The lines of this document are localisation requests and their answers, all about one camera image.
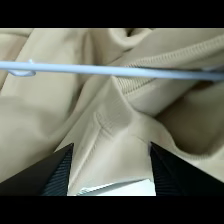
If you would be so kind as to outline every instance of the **beige fabric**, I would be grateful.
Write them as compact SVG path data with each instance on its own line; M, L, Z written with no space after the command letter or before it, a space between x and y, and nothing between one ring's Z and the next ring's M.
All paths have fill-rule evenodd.
M3 29L0 50L0 60L200 69L223 63L224 29ZM0 181L71 142L69 195L153 179L150 141L224 181L223 83L191 92L196 81L58 73L2 80Z

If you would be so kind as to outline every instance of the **white rod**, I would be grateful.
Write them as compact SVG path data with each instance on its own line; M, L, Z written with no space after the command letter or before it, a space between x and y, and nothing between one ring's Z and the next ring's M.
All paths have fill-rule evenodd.
M212 81L224 80L224 73L220 72L211 73L204 71L194 72L194 71L180 71L180 70L94 66L94 65L32 64L28 62L9 62L9 61L0 61L0 70L62 72L62 73L113 75L113 76L127 76L127 77L195 79L195 80L212 80Z

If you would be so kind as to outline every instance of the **white clip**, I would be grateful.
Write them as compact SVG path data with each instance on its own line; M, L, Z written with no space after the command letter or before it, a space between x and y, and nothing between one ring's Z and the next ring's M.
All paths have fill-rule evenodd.
M31 63L33 64L33 61L32 59L30 59L27 63ZM18 71L14 71L14 70L9 70L8 71L10 74L14 75L14 76L34 76L36 75L36 72L35 71L29 71L29 72L18 72Z

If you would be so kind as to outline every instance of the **tan cloth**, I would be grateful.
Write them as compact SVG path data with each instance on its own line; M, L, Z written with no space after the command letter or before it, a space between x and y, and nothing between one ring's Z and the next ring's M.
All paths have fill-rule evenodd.
M201 69L223 50L224 29L0 29L0 60ZM152 180L150 141L224 182L223 83L0 73L0 182L71 142L69 195Z

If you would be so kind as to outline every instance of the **wrinkled fabric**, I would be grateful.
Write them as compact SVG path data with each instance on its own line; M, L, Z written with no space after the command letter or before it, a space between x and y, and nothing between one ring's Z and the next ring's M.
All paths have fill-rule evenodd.
M223 49L221 28L0 29L0 60L19 62L200 70ZM224 182L222 82L0 74L0 182L72 142L68 195L153 180L149 142Z

